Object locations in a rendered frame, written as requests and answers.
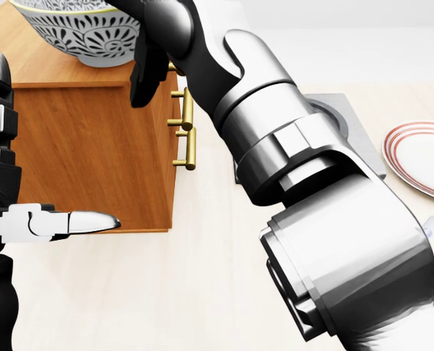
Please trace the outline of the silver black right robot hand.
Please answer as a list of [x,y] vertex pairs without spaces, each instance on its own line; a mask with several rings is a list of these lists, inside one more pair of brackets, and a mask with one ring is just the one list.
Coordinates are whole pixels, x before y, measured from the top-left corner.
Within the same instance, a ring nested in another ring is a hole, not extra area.
[[105,1],[141,25],[130,76],[130,103],[133,107],[145,107],[166,80],[169,55],[180,58],[188,51],[193,37],[192,17],[178,0]]

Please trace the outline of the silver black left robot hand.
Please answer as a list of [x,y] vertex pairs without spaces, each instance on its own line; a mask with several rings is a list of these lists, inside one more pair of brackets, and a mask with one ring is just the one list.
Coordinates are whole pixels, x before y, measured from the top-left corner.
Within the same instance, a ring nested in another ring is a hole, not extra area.
[[59,212],[51,204],[19,203],[22,170],[11,149],[17,135],[10,67],[0,52],[0,252],[10,243],[44,243],[120,227],[121,222],[110,214]]

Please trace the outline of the black white patterned bowl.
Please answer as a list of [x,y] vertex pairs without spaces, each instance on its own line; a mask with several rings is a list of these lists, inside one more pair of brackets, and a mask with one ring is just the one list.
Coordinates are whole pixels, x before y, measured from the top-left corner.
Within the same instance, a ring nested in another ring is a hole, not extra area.
[[89,67],[134,59],[140,23],[104,0],[8,0],[51,46]]

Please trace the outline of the wooden cabinet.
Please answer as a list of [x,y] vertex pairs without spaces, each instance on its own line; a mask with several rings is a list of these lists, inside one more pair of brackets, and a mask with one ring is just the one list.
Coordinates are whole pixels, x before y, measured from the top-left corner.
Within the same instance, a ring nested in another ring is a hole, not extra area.
[[18,112],[12,142],[22,168],[20,203],[116,216],[123,233],[172,226],[180,114],[175,73],[144,108],[130,106],[132,64],[83,65],[45,42],[8,3],[0,6]]

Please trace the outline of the white plate with red rings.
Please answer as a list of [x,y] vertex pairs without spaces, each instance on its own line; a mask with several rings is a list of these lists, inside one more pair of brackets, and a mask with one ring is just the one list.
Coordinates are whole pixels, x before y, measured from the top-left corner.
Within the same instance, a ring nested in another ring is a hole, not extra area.
[[397,176],[434,197],[434,121],[410,121],[392,128],[381,148]]

